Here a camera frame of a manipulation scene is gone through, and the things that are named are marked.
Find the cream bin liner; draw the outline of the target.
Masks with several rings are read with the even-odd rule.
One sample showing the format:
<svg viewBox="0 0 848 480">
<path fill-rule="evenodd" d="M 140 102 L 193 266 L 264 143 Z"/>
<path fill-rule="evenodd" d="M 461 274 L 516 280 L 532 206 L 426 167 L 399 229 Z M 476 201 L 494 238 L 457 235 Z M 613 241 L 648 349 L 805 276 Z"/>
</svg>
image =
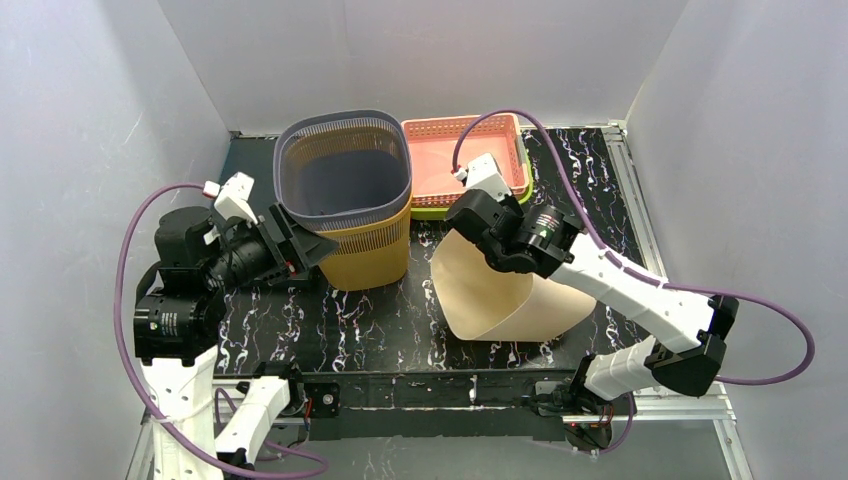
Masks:
<svg viewBox="0 0 848 480">
<path fill-rule="evenodd" d="M 500 273 L 451 230 L 430 261 L 433 287 L 451 332 L 465 341 L 545 342 L 576 326 L 597 301 L 535 274 Z"/>
</svg>

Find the orange slatted waste bin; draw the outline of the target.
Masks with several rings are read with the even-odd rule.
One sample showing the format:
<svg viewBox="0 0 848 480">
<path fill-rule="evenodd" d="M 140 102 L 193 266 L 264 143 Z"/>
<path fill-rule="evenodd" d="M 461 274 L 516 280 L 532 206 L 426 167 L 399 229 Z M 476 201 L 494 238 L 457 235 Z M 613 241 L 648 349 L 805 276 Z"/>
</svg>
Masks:
<svg viewBox="0 0 848 480">
<path fill-rule="evenodd" d="M 404 277 L 412 168 L 397 119 L 363 109 L 301 120 L 278 136 L 272 168 L 283 208 L 337 242 L 319 264 L 333 288 L 367 290 Z"/>
</svg>

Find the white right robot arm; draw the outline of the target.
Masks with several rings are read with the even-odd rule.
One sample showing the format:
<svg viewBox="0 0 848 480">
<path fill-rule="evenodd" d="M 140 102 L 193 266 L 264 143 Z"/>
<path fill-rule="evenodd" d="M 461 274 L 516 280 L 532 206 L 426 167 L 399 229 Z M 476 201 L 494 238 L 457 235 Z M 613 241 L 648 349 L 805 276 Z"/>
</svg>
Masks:
<svg viewBox="0 0 848 480">
<path fill-rule="evenodd" d="M 648 331 L 631 347 L 586 356 L 569 387 L 573 398 L 609 403 L 656 386 L 700 397 L 716 379 L 737 300 L 665 288 L 641 266 L 597 246 L 580 220 L 553 206 L 523 211 L 514 199 L 471 189 L 449 208 L 446 221 L 493 270 L 571 287 Z"/>
</svg>

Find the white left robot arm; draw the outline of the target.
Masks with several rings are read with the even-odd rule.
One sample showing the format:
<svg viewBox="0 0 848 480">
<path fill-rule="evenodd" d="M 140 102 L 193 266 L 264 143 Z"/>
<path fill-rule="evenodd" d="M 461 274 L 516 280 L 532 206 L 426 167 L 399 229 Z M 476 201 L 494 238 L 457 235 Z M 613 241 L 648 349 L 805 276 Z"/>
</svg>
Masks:
<svg viewBox="0 0 848 480">
<path fill-rule="evenodd" d="M 263 362 L 238 388 L 244 398 L 222 430 L 213 385 L 225 297 L 254 281 L 272 283 L 310 272 L 338 244 L 299 225 L 278 204 L 256 222 L 233 217 L 217 227 L 206 207 L 165 214 L 154 235 L 159 261 L 136 289 L 134 352 L 149 398 L 163 414 L 154 430 L 157 479 L 230 479 L 232 473 L 198 458 L 171 433 L 175 428 L 202 453 L 254 469 L 275 420 L 307 415 L 310 401 L 294 363 Z"/>
</svg>

